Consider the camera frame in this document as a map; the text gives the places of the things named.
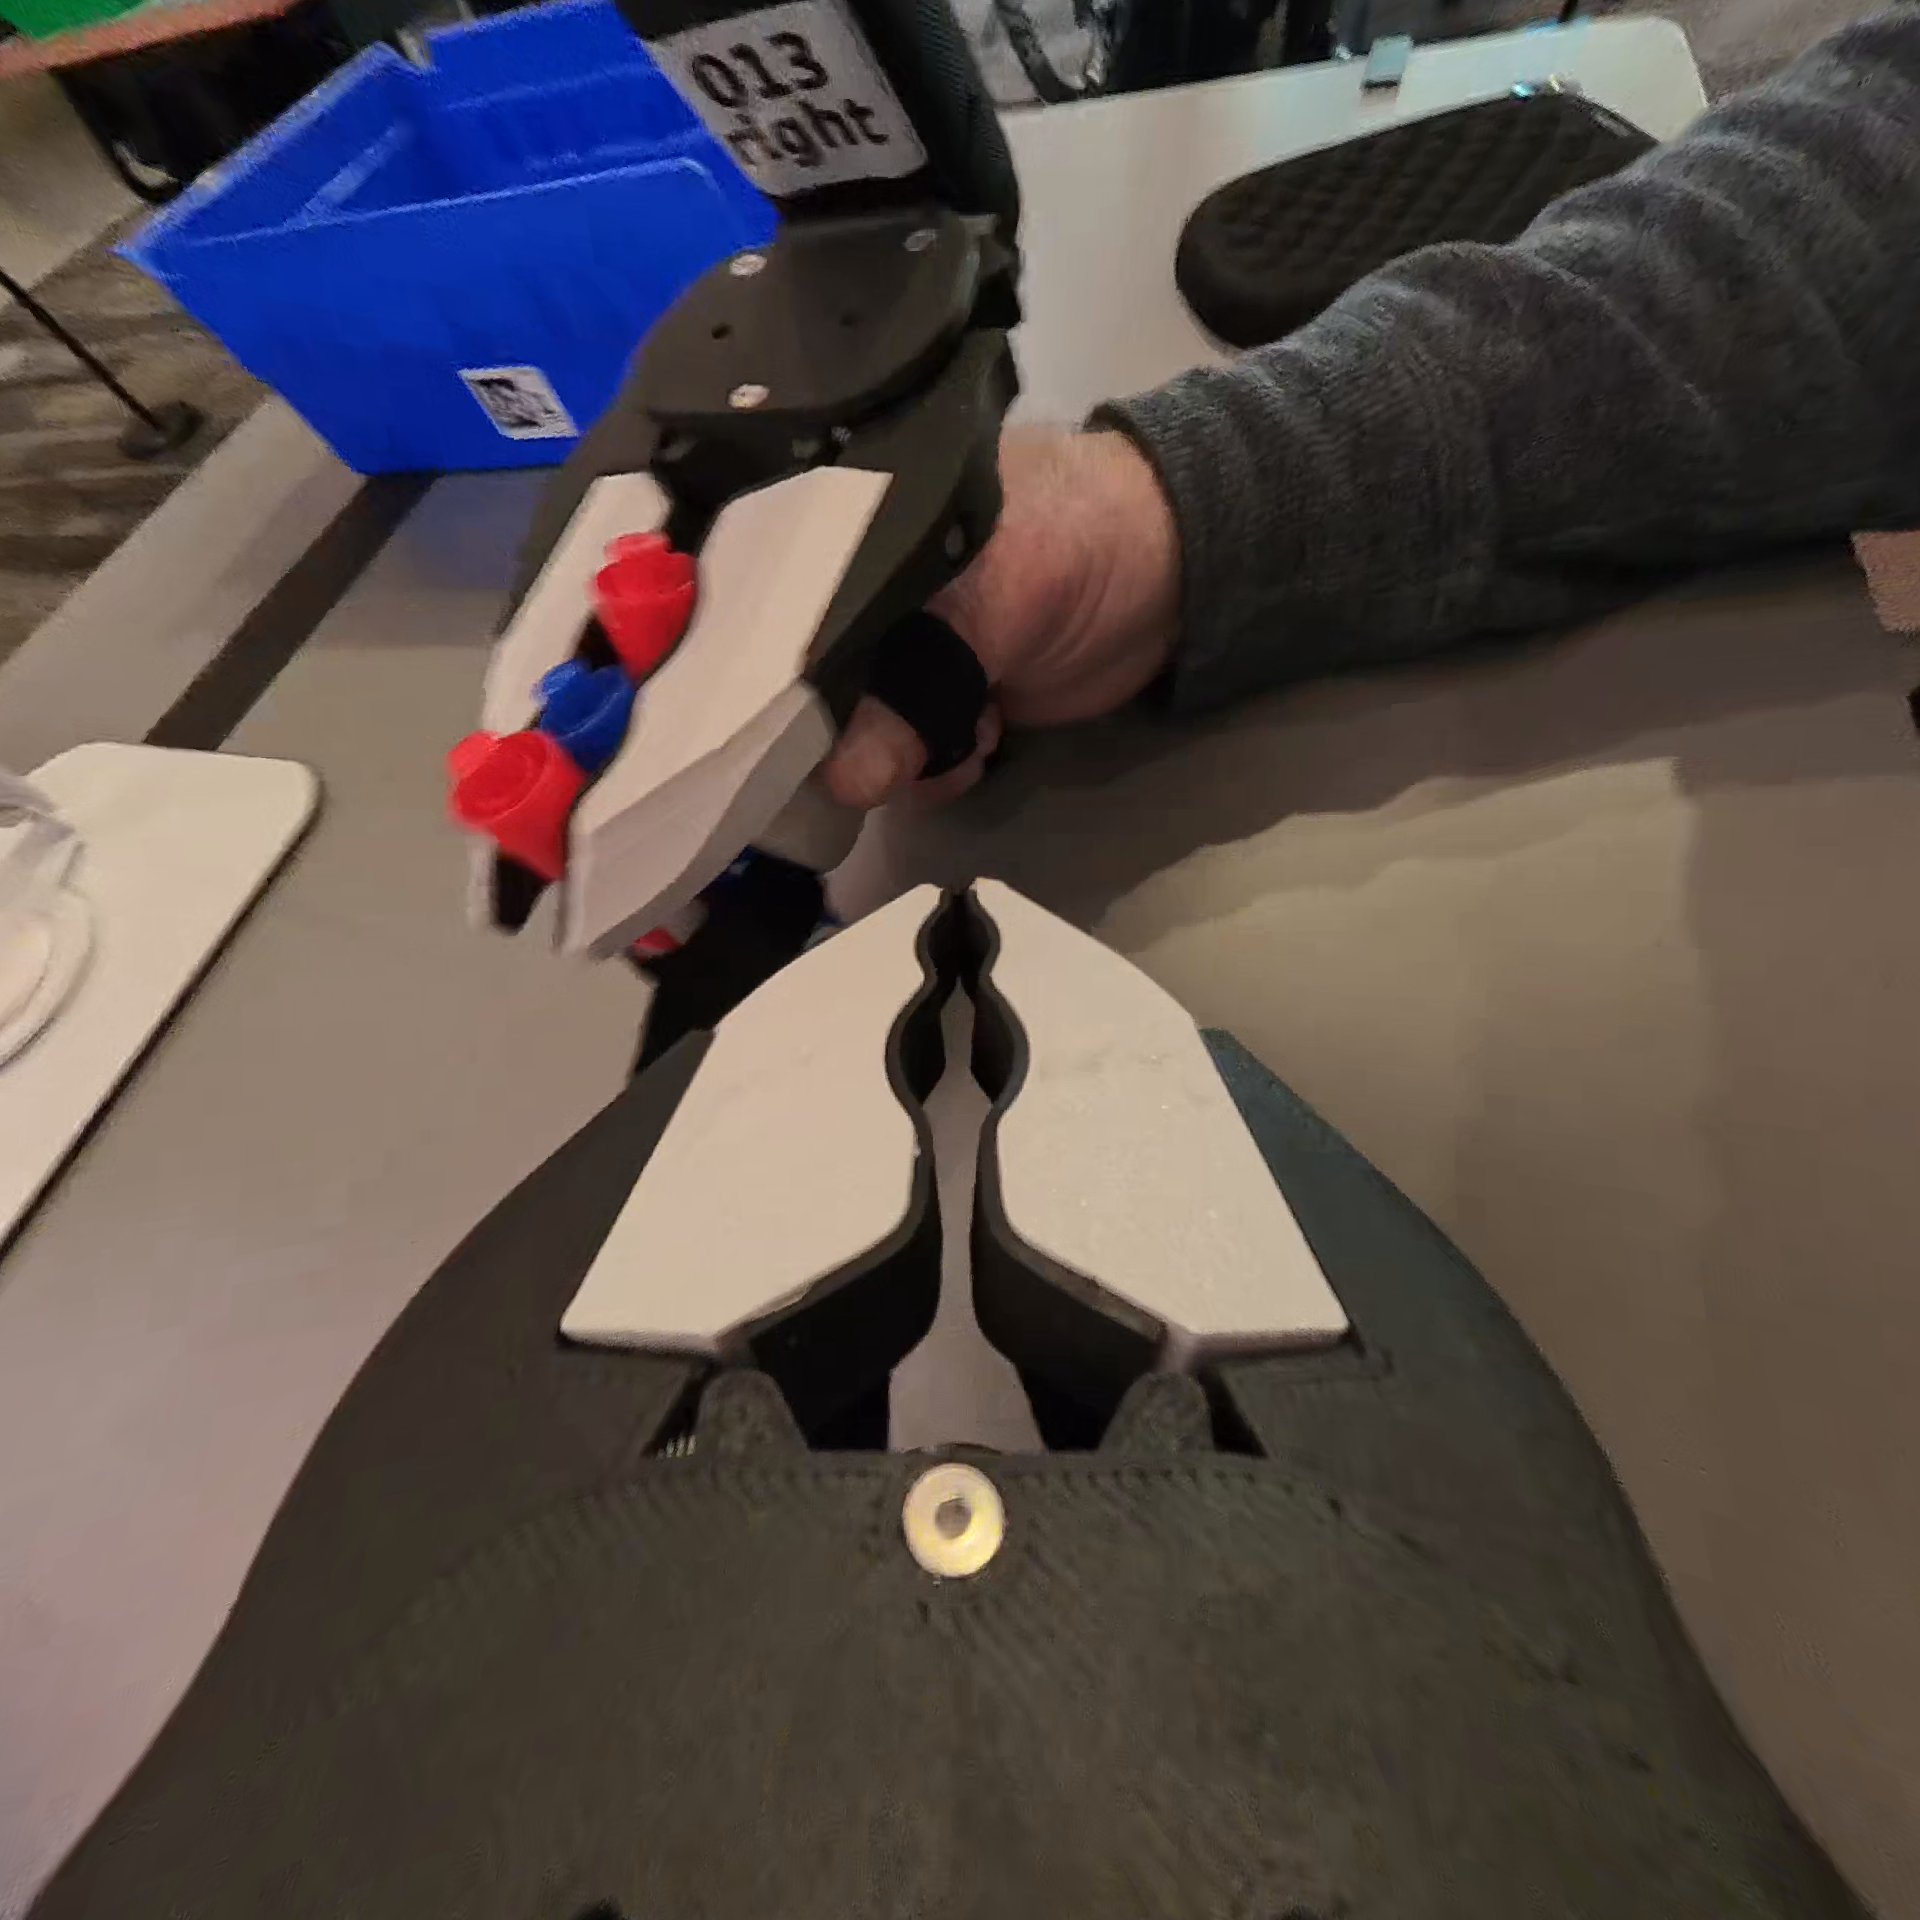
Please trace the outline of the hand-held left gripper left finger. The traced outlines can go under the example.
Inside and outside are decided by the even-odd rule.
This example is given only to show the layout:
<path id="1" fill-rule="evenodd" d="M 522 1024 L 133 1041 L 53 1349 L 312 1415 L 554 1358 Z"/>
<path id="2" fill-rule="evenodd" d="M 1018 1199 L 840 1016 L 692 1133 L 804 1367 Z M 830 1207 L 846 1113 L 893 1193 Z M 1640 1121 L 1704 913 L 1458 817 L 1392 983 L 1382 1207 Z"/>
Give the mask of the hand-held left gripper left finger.
<path id="1" fill-rule="evenodd" d="M 884 1449 L 944 1276 L 926 1096 L 950 905 L 909 889 L 713 1028 L 562 1311 L 569 1343 L 752 1367 L 814 1447 Z"/>

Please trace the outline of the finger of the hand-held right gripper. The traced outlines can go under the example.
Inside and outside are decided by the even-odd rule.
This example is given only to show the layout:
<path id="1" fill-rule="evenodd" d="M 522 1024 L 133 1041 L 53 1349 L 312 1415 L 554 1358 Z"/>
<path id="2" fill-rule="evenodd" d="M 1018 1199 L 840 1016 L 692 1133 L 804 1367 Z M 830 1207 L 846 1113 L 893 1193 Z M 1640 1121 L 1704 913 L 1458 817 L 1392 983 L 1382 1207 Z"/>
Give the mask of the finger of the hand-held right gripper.
<path id="1" fill-rule="evenodd" d="M 608 957 L 670 922 L 746 847 L 820 876 L 849 860 L 861 824 L 814 781 L 836 728 L 804 665 L 890 487 L 827 466 L 718 514 L 688 636 L 572 813 L 565 956 Z"/>
<path id="2" fill-rule="evenodd" d="M 545 671 L 562 661 L 584 657 L 589 665 L 618 665 L 592 617 L 592 576 L 601 568 L 613 538 L 664 529 L 666 497 L 648 474 L 613 474 L 587 487 L 558 543 L 538 565 L 533 583 L 497 640 L 485 677 L 483 719 L 476 732 L 534 728 L 538 682 Z M 585 918 L 587 882 L 611 880 L 613 872 L 613 817 L 619 806 L 634 799 L 641 742 L 652 717 L 648 686 L 656 674 L 638 682 L 632 726 L 618 757 L 597 780 L 587 780 L 587 789 L 572 810 L 566 871 L 558 882 L 541 882 L 501 856 L 488 838 L 465 831 L 474 926 L 517 933 L 526 928 L 540 903 L 558 908 L 562 933 Z"/>

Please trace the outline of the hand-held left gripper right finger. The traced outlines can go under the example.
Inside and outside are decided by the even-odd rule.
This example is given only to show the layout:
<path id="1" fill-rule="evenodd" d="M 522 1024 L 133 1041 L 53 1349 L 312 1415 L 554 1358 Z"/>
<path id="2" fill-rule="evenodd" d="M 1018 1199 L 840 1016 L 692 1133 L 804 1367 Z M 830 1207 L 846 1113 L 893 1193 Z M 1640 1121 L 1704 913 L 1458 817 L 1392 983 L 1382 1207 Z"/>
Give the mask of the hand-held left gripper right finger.
<path id="1" fill-rule="evenodd" d="M 1148 1376 L 1354 1340 L 1211 1045 L 1157 978 L 1004 880 L 962 900 L 972 1298 L 1049 1450 L 1096 1449 Z"/>

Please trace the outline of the blue plastic bin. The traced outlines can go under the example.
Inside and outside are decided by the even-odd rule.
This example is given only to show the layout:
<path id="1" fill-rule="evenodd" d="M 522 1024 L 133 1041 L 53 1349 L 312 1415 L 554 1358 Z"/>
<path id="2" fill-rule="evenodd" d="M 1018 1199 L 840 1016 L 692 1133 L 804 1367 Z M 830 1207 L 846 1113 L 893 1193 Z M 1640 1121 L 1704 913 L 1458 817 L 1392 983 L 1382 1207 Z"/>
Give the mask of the blue plastic bin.
<path id="1" fill-rule="evenodd" d="M 562 461 L 772 202 L 613 5 L 377 46 L 118 246 L 357 472 Z"/>

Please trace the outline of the person's right forearm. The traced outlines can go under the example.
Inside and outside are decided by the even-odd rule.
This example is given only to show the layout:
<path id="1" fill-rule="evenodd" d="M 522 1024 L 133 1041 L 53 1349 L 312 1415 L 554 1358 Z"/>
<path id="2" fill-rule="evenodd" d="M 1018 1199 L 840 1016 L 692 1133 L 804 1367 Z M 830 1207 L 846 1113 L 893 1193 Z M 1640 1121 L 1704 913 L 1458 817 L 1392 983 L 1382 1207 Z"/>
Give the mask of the person's right forearm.
<path id="1" fill-rule="evenodd" d="M 1915 525 L 1917 13 L 1891 7 L 1499 246 L 1101 406 L 1181 545 L 1200 710 Z"/>

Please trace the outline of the person's right hand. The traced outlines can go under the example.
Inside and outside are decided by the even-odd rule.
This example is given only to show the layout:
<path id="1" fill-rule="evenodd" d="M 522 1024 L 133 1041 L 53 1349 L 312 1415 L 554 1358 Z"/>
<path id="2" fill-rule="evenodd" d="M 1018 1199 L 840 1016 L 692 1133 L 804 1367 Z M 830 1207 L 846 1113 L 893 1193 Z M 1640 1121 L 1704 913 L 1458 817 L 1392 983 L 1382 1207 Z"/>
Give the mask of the person's right hand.
<path id="1" fill-rule="evenodd" d="M 928 776 L 917 732 L 865 700 L 818 773 L 833 799 L 852 808 L 898 794 L 954 799 L 986 774 L 1008 728 L 1105 717 L 1165 666 L 1181 549 L 1142 453 L 1109 430 L 1013 425 L 1000 441 L 1000 489 L 993 538 L 928 604 L 993 689 L 972 757 Z"/>

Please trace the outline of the black stand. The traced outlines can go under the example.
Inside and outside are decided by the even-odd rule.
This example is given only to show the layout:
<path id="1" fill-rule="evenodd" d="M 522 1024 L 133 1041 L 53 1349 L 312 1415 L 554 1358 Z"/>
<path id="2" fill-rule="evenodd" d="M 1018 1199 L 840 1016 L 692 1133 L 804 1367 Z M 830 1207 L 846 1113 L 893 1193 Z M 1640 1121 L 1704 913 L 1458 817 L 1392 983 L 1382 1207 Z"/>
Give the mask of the black stand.
<path id="1" fill-rule="evenodd" d="M 101 386 L 128 416 L 122 430 L 118 448 L 134 461 L 153 461 L 158 457 L 185 448 L 204 425 L 204 414 L 185 400 L 168 400 L 148 405 L 137 397 L 122 375 L 112 373 L 108 364 L 88 346 L 69 325 L 59 318 L 11 272 L 3 270 L 3 288 L 6 297 L 35 321 L 35 326 L 59 344 L 90 377 Z"/>

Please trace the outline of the dark bag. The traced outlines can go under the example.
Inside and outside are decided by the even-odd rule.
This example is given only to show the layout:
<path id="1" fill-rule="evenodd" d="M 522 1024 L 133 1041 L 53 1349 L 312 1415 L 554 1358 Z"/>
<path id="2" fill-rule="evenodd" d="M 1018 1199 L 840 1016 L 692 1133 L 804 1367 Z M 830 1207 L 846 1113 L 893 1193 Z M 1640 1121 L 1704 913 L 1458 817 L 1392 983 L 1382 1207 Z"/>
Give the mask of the dark bag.
<path id="1" fill-rule="evenodd" d="M 1001 106 L 1077 105 L 1332 56 L 1336 1 L 955 1 Z"/>

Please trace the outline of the white mat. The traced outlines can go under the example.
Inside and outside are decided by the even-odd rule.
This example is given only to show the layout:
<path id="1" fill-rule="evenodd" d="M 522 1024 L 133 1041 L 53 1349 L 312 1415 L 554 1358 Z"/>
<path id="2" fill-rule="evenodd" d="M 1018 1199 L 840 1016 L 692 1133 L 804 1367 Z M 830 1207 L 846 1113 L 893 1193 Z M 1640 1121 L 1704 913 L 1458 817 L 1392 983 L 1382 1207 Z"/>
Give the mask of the white mat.
<path id="1" fill-rule="evenodd" d="M 320 815 L 290 758 L 96 741 L 30 769 L 80 830 L 88 968 L 3 1062 L 3 1240 L 11 1240 Z"/>

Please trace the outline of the black textured pad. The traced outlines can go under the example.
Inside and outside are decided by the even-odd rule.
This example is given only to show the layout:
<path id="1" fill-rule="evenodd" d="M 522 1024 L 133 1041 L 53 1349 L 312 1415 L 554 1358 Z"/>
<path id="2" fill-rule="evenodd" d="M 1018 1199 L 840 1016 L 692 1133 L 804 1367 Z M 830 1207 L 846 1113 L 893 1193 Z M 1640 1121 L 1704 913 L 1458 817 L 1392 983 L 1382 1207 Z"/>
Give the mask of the black textured pad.
<path id="1" fill-rule="evenodd" d="M 1408 118 L 1217 186 L 1185 221 L 1174 289 L 1220 344 L 1272 344 L 1403 256 L 1512 242 L 1654 144 L 1547 82 Z"/>

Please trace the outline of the clear glass container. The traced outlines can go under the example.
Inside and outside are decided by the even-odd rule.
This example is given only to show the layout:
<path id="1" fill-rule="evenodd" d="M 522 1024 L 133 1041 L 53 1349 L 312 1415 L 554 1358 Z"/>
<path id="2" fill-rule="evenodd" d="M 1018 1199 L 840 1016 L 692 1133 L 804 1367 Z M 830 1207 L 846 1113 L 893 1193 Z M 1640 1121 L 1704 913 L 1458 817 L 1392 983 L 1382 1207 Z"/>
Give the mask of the clear glass container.
<path id="1" fill-rule="evenodd" d="M 28 1052 L 70 1001 L 92 953 L 73 877 L 80 830 L 22 774 L 3 769 L 3 1062 Z"/>

